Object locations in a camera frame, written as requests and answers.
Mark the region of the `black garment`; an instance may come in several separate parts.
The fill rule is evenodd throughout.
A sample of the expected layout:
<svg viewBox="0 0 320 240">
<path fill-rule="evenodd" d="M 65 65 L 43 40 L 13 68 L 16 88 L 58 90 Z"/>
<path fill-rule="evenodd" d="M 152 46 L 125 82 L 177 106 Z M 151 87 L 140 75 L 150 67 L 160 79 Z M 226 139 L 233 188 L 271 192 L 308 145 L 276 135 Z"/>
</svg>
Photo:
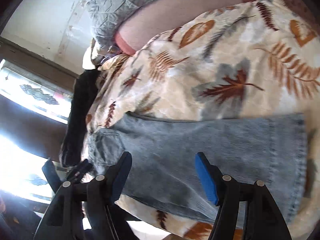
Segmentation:
<svg viewBox="0 0 320 240">
<path fill-rule="evenodd" d="M 85 70 L 75 80 L 67 131 L 59 153 L 63 167 L 75 166 L 81 160 L 81 151 L 87 132 L 86 115 L 98 93 L 95 84 L 98 75 L 99 71 L 96 69 Z"/>
</svg>

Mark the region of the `dark wooden glazed door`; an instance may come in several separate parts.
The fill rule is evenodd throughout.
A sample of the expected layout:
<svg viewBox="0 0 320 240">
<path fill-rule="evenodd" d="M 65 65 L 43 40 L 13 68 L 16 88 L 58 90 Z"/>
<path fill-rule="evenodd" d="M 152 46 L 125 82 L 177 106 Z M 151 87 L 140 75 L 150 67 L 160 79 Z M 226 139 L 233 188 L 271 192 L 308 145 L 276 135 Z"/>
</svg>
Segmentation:
<svg viewBox="0 0 320 240">
<path fill-rule="evenodd" d="M 1 38 L 1 190 L 48 204 L 41 168 L 59 161 L 76 75 Z"/>
</svg>

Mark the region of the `leaf-print cream blanket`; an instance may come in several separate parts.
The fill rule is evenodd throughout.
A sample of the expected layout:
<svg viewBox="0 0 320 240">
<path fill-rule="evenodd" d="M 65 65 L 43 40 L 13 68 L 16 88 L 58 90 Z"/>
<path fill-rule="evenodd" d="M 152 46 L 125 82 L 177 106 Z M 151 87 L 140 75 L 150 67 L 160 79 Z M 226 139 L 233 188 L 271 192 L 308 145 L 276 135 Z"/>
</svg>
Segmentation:
<svg viewBox="0 0 320 240">
<path fill-rule="evenodd" d="M 282 0 L 200 14 L 101 68 L 84 157 L 132 168 L 118 205 L 157 228 L 207 239 L 217 207 L 203 152 L 238 181 L 262 180 L 293 239 L 319 222 L 319 36 Z"/>
</svg>

